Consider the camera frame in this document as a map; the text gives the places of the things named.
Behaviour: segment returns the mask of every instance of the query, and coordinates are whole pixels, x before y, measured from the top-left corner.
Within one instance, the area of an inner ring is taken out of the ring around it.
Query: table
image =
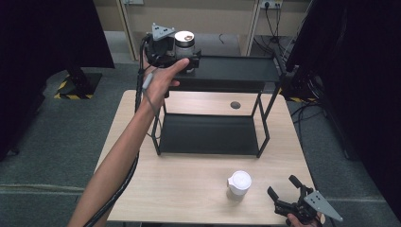
[[[169,110],[189,114],[244,114],[252,110],[255,94],[170,92]],[[111,149],[133,115],[135,91],[124,93],[97,166]],[[270,95],[263,94],[267,105]],[[238,110],[230,103],[241,104]],[[256,133],[263,135],[255,120]],[[313,182],[294,130],[288,107],[278,96],[268,118],[270,141],[260,158],[249,155],[177,154],[158,156],[150,137],[141,147],[136,172],[115,204],[109,220],[205,223],[285,224],[274,213],[267,194],[271,186],[282,201],[295,202],[299,190],[288,180]],[[237,170],[247,171],[252,185],[240,202],[227,197],[227,179]]]

